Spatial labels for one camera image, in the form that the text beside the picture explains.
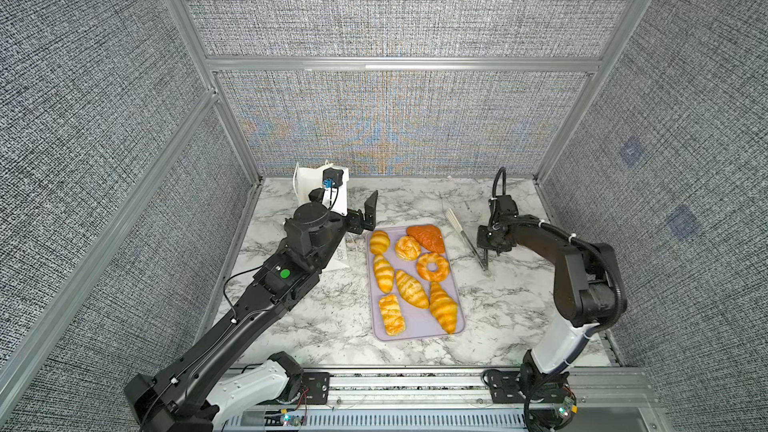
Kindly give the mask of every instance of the orange pastry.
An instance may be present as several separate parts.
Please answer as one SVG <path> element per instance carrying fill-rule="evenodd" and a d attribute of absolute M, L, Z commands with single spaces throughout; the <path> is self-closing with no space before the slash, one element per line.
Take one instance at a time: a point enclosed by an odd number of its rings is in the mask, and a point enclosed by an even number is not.
<path fill-rule="evenodd" d="M 371 234 L 371 254 L 381 255 L 389 248 L 389 235 L 383 230 L 375 230 Z"/>
<path fill-rule="evenodd" d="M 429 270 L 429 264 L 437 265 L 437 270 Z M 416 263 L 416 271 L 421 276 L 421 278 L 426 281 L 442 282 L 446 280 L 446 277 L 448 276 L 448 273 L 451 271 L 451 269 L 448 266 L 448 261 L 445 257 L 440 254 L 430 252 L 429 254 L 424 254 L 418 258 L 418 262 Z"/>
<path fill-rule="evenodd" d="M 384 330 L 387 335 L 398 335 L 406 330 L 406 320 L 402 316 L 396 295 L 389 294 L 380 298 L 379 308 L 382 311 Z"/>
<path fill-rule="evenodd" d="M 432 282 L 429 285 L 429 311 L 440 323 L 442 330 L 453 334 L 456 332 L 456 317 L 458 316 L 458 304 L 454 302 L 440 284 Z"/>
<path fill-rule="evenodd" d="M 379 283 L 382 292 L 388 294 L 392 291 L 392 284 L 395 282 L 395 269 L 383 255 L 373 257 L 373 274 L 376 276 L 376 282 Z"/>
<path fill-rule="evenodd" d="M 428 251 L 437 254 L 446 253 L 446 244 L 442 241 L 442 234 L 436 226 L 408 227 L 406 233 L 415 238 Z"/>
<path fill-rule="evenodd" d="M 422 253 L 422 246 L 410 235 L 403 235 L 395 244 L 395 254 L 402 260 L 416 260 Z"/>
<path fill-rule="evenodd" d="M 400 297 L 414 307 L 429 307 L 429 298 L 419 281 L 403 271 L 397 271 L 395 276 L 397 277 L 397 290 L 400 291 Z"/>

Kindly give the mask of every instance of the white marble surface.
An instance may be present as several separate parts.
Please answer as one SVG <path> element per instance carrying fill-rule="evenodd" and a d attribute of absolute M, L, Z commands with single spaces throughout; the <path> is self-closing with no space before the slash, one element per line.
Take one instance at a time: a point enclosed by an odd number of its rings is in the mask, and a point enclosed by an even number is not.
<path fill-rule="evenodd" d="M 264 361 L 284 350 L 304 366 L 340 365 L 517 365 L 534 346 L 554 312 L 552 266 L 524 247 L 491 258 L 492 276 L 480 265 L 446 219 L 453 208 L 467 235 L 488 221 L 490 179 L 352 178 L 350 206 L 362 208 L 379 190 L 380 227 L 433 223 L 443 232 L 451 269 L 459 287 L 466 329 L 455 336 L 384 343 L 373 336 L 366 274 L 365 239 L 347 234 L 350 267 L 323 273 L 320 283 L 292 312 L 276 322 L 248 348 L 238 364 Z M 523 214 L 545 217 L 530 180 L 510 179 L 508 192 Z M 256 204 L 233 273 L 253 268 L 272 255 L 285 236 L 283 220 L 293 214 L 296 198 L 289 178 L 268 178 Z M 233 279 L 227 293 L 233 302 L 251 281 Z M 222 300 L 216 320 L 228 305 Z M 609 365 L 599 340 L 577 365 Z"/>

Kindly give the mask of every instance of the aluminum frame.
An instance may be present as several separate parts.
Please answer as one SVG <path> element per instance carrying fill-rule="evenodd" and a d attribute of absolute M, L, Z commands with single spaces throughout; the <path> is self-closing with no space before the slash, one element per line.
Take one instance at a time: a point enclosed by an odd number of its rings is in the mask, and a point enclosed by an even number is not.
<path fill-rule="evenodd" d="M 208 56 L 209 70 L 500 70 L 537 72 L 597 72 L 600 59 L 577 57 L 309 57 Z"/>
<path fill-rule="evenodd" d="M 16 403 L 144 212 L 149 200 L 162 185 L 168 171 L 189 144 L 198 125 L 213 107 L 215 98 L 216 92 L 211 89 L 197 100 L 192 111 L 168 139 L 165 148 L 155 157 L 110 223 L 88 248 L 61 290 L 0 370 L 0 426 L 5 424 Z"/>
<path fill-rule="evenodd" d="M 480 380 L 489 368 L 516 371 L 503 366 L 463 367 L 320 367 L 306 368 L 307 372 L 330 374 L 329 397 L 326 405 L 310 405 L 310 416 L 334 414 L 336 422 L 346 414 L 408 414 L 404 411 L 471 411 L 473 414 L 497 414 L 508 411 L 519 414 L 523 404 L 494 404 L 491 395 Z M 227 376 L 240 372 L 232 368 Z M 570 370 L 568 380 L 577 396 L 579 408 L 610 409 L 636 408 L 648 430 L 672 431 L 666 409 L 660 404 L 648 376 L 641 368 L 576 367 Z M 532 408 L 550 408 L 550 404 L 531 404 Z M 264 411 L 274 406 L 256 405 L 249 410 Z M 315 430 L 305 424 L 303 428 Z M 227 429 L 255 430 L 242 426 L 240 418 L 233 418 Z M 345 430 L 366 430 L 371 427 L 344 427 Z"/>
<path fill-rule="evenodd" d="M 563 120 L 560 128 L 554 134 L 552 143 L 547 148 L 542 158 L 542 162 L 536 171 L 537 180 L 544 183 L 549 173 L 554 168 L 554 164 L 562 155 L 568 142 L 573 137 L 581 120 L 587 114 L 595 97 L 600 93 L 600 89 L 610 75 L 614 65 L 618 61 L 621 52 L 629 42 L 629 38 L 638 27 L 645 11 L 648 9 L 652 0 L 630 0 L 624 13 L 621 15 L 614 32 L 611 34 L 605 51 L 602 55 L 602 67 L 600 70 L 590 75 L 581 90 L 579 97 L 573 105 L 573 108 Z"/>
<path fill-rule="evenodd" d="M 237 261 L 237 255 L 243 245 L 245 234 L 248 231 L 250 220 L 254 216 L 254 209 L 256 208 L 256 203 L 259 201 L 259 196 L 261 195 L 263 188 L 264 180 L 262 179 L 248 191 L 248 198 L 246 199 L 245 207 L 243 208 L 243 214 L 240 216 L 240 220 L 237 223 L 237 229 L 232 236 L 232 243 L 226 252 L 226 258 L 224 264 L 221 266 L 221 272 L 219 272 L 216 285 L 211 291 L 210 300 L 208 301 L 208 306 L 203 315 L 203 320 L 200 321 L 200 326 L 195 335 L 195 341 L 199 341 L 200 338 L 203 337 L 216 319 L 216 311 L 219 309 L 219 303 L 221 303 L 222 292 L 220 291 L 223 291 L 224 282 L 232 275 L 232 270 Z"/>
<path fill-rule="evenodd" d="M 173 17 L 174 22 L 176 23 L 176 27 L 179 34 L 181 34 L 182 40 L 184 40 L 184 44 L 187 46 L 187 52 L 189 53 L 203 84 L 205 84 L 206 87 L 215 88 L 219 93 L 219 96 L 224 97 L 224 92 L 220 86 L 217 86 L 216 78 L 206 64 L 205 47 L 200 38 L 200 34 L 197 33 L 197 27 L 194 24 L 187 3 L 184 2 L 184 0 L 164 1 L 168 6 L 168 11 L 170 12 L 171 17 Z M 235 119 L 226 98 L 216 104 L 216 110 L 219 113 L 219 118 L 222 126 L 224 126 L 224 131 L 230 139 L 230 143 L 235 150 L 237 158 L 240 160 L 240 164 L 243 166 L 245 174 L 252 184 L 258 183 L 262 174 L 256 165 L 256 159 L 248 146 L 243 130 L 240 128 L 237 119 Z"/>

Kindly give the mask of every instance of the wall panel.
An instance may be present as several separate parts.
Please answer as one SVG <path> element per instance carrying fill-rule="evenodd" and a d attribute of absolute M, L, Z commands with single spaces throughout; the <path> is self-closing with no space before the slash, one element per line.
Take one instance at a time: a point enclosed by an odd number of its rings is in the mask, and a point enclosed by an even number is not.
<path fill-rule="evenodd" d="M 599 56 L 628 0 L 186 0 L 212 55 Z"/>
<path fill-rule="evenodd" d="M 212 110 L 2 430 L 136 430 L 122 389 L 192 345 L 249 188 Z"/>
<path fill-rule="evenodd" d="M 532 175 L 583 72 L 221 72 L 267 175 Z"/>
<path fill-rule="evenodd" d="M 765 424 L 765 4 L 654 0 L 542 186 L 563 226 L 616 247 L 618 345 L 680 432 Z"/>
<path fill-rule="evenodd" d="M 162 0 L 0 0 L 0 367 L 202 84 Z"/>

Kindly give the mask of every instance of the plastic tray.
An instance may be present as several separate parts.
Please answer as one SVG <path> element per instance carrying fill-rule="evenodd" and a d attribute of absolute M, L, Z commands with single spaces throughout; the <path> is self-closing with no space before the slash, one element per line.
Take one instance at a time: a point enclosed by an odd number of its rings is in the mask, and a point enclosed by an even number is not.
<path fill-rule="evenodd" d="M 410 226 L 401 226 L 401 227 L 389 227 L 389 228 L 378 228 L 377 230 L 382 230 L 389 235 L 389 248 L 384 252 L 384 258 L 386 258 L 389 263 L 395 268 L 395 272 L 398 270 L 402 270 L 406 272 L 407 274 L 410 274 L 412 277 L 414 277 L 416 280 L 418 280 L 422 287 L 424 287 L 424 292 L 427 293 L 427 297 L 429 296 L 429 282 L 421 278 L 418 273 L 416 272 L 416 261 L 404 261 L 400 259 L 400 257 L 395 254 L 395 244 L 397 244 L 397 241 L 406 234 L 406 229 Z M 397 280 L 395 280 L 394 285 L 392 286 L 392 292 L 391 294 L 394 294 L 397 296 L 397 301 L 400 304 L 400 310 L 402 311 L 402 316 L 406 320 L 406 330 L 398 335 L 387 335 L 386 330 L 384 329 L 384 321 L 382 320 L 382 312 L 379 308 L 379 299 L 384 297 L 384 292 L 381 291 L 379 288 L 379 283 L 376 282 L 376 276 L 373 274 L 373 254 L 371 254 L 370 249 L 370 240 L 371 240 L 371 234 L 368 235 L 368 238 L 366 239 L 366 252 L 368 254 L 368 283 L 370 286 L 370 296 L 371 296 L 371 317 L 373 320 L 373 335 L 379 339 L 379 341 L 382 342 L 391 342 L 391 341 L 402 341 L 407 339 L 417 339 L 417 338 L 427 338 L 427 337 L 444 337 L 447 335 L 456 335 L 464 330 L 464 327 L 466 325 L 466 321 L 464 320 L 464 311 L 462 310 L 462 304 L 458 300 L 458 290 L 456 289 L 456 281 L 453 277 L 453 267 L 451 267 L 451 273 L 448 274 L 446 277 L 446 280 L 440 282 L 440 286 L 445 290 L 448 295 L 451 296 L 453 300 L 456 301 L 458 304 L 458 316 L 456 317 L 456 332 L 453 334 L 448 334 L 446 331 L 442 330 L 442 327 L 440 327 L 440 323 L 437 322 L 437 319 L 435 319 L 432 314 L 429 312 L 428 308 L 417 308 L 412 305 L 410 305 L 408 302 L 405 301 L 402 297 L 400 297 L 400 293 L 397 290 Z M 422 247 L 422 254 L 429 252 L 424 247 Z M 450 259 L 448 258 L 447 254 L 441 254 L 443 257 L 445 257 L 448 260 L 448 263 L 450 264 Z"/>

